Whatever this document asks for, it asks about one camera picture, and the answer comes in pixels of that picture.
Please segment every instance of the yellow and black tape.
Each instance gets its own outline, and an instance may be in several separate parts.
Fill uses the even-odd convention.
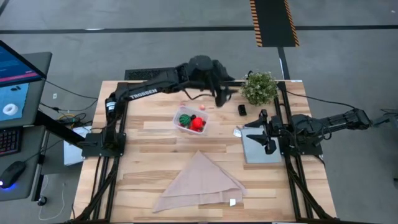
[[[250,0],[250,8],[257,46],[299,46],[287,0]]]

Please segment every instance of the concrete floor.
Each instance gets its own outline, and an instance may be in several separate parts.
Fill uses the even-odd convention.
[[[290,0],[297,26],[398,24],[394,0]],[[251,25],[248,1],[241,0],[10,0],[0,29],[85,29],[168,26]],[[398,108],[398,30],[298,31],[300,47],[285,49],[291,79],[304,81],[307,95],[342,101],[364,109],[371,118],[379,108]],[[170,67],[191,56],[220,60],[231,76],[248,70],[271,71],[282,78],[275,48],[258,48],[254,32],[164,32],[135,34],[12,34],[0,39],[20,53],[53,53],[49,80],[69,90],[97,96],[103,80],[122,80],[132,68]],[[90,100],[46,85],[42,101],[65,109],[84,108]],[[313,116],[349,108],[310,101]],[[57,113],[44,111],[58,117]],[[86,111],[92,118],[94,108]],[[343,220],[396,223],[398,130],[389,126],[341,131],[322,144],[326,171],[338,216]],[[57,223],[68,220],[79,167],[49,175],[44,191],[50,202],[38,220],[38,206],[25,200],[0,203],[1,223]]]

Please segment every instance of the green object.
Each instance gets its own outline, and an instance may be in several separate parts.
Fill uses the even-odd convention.
[[[252,105],[260,106],[270,103],[277,97],[276,81],[270,72],[254,72],[246,75],[248,80],[241,87],[242,96]]]
[[[191,123],[191,117],[187,114],[183,114],[180,116],[180,124],[184,126],[188,126]]]

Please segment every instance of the computer mouse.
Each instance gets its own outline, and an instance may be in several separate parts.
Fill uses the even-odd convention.
[[[7,169],[0,175],[0,187],[6,189],[11,187],[24,172],[26,168],[25,162],[13,162]]]

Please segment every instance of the monitor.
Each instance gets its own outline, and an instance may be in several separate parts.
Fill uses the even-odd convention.
[[[0,87],[43,80],[46,75],[0,40]]]

